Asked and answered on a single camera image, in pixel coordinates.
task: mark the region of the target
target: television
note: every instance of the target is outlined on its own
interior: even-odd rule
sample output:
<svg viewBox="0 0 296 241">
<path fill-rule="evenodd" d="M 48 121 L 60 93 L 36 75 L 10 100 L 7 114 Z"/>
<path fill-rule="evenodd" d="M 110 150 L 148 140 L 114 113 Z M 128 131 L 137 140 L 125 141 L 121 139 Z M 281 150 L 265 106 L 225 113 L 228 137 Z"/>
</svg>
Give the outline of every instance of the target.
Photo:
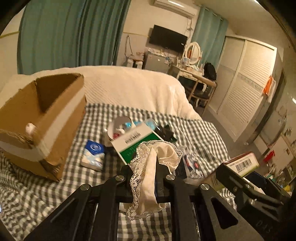
<svg viewBox="0 0 296 241">
<path fill-rule="evenodd" d="M 150 44 L 158 45 L 177 53 L 183 53 L 186 41 L 187 36 L 158 25 L 154 25 L 149 39 Z"/>
</svg>

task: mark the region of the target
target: white cloth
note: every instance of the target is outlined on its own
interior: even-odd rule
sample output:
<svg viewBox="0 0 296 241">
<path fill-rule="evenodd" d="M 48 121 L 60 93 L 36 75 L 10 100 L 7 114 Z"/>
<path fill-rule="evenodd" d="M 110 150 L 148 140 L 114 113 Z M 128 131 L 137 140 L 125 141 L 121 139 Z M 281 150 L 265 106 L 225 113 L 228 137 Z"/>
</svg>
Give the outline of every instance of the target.
<svg viewBox="0 0 296 241">
<path fill-rule="evenodd" d="M 33 75 L 13 75 L 0 93 L 0 107 L 18 89 L 37 77 L 74 72 L 84 76 L 88 103 L 123 105 L 201 120 L 189 104 L 184 87 L 176 78 L 164 73 L 121 66 L 82 66 L 44 70 Z"/>
<path fill-rule="evenodd" d="M 272 80 L 271 87 L 270 87 L 269 96 L 268 96 L 268 98 L 267 98 L 267 102 L 268 102 L 268 103 L 271 103 L 272 98 L 274 97 L 274 93 L 275 93 L 275 91 L 276 91 L 276 81 L 273 79 L 273 80 Z"/>
<path fill-rule="evenodd" d="M 137 156 L 130 163 L 133 169 L 130 180 L 133 203 L 124 205 L 131 220 L 143 218 L 166 207 L 166 203 L 157 203 L 155 197 L 156 157 L 172 173 L 183 154 L 173 144 L 162 141 L 142 142 L 136 152 Z"/>
</svg>

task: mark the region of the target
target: louvered door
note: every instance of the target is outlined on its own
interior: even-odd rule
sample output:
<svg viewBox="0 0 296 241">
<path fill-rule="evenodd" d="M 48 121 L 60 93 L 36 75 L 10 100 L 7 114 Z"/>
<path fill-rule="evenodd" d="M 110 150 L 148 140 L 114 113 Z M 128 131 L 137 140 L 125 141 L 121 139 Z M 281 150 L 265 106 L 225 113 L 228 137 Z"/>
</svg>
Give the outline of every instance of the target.
<svg viewBox="0 0 296 241">
<path fill-rule="evenodd" d="M 276 49 L 245 41 L 242 58 L 217 114 L 218 120 L 234 141 L 256 113 L 262 90 L 272 74 Z"/>
<path fill-rule="evenodd" d="M 226 38 L 223 54 L 217 69 L 217 88 L 213 94 L 210 108 L 215 112 L 221 106 L 223 99 L 233 81 L 244 48 L 244 39 Z"/>
</svg>

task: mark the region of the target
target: air conditioner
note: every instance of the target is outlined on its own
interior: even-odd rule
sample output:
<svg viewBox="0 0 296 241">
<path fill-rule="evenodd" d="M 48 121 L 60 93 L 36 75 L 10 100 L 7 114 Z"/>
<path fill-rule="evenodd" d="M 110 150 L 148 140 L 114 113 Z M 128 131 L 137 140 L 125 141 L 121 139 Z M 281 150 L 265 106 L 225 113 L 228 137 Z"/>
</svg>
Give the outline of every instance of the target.
<svg viewBox="0 0 296 241">
<path fill-rule="evenodd" d="M 175 0 L 155 0 L 154 6 L 176 12 L 185 17 L 193 18 L 197 15 L 197 9 Z"/>
</svg>

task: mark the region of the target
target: white blanket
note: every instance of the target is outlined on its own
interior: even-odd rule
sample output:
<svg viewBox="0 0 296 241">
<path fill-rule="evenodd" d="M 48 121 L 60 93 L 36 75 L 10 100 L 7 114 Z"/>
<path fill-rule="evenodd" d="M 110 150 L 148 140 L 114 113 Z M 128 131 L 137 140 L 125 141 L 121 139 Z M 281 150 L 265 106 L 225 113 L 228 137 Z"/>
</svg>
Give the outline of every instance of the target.
<svg viewBox="0 0 296 241">
<path fill-rule="evenodd" d="M 187 101 L 184 87 L 174 77 L 119 66 L 82 66 L 13 75 L 0 93 L 0 107 L 18 89 L 37 77 L 74 72 L 84 76 L 88 103 L 123 105 L 186 119 L 201 119 Z"/>
</svg>

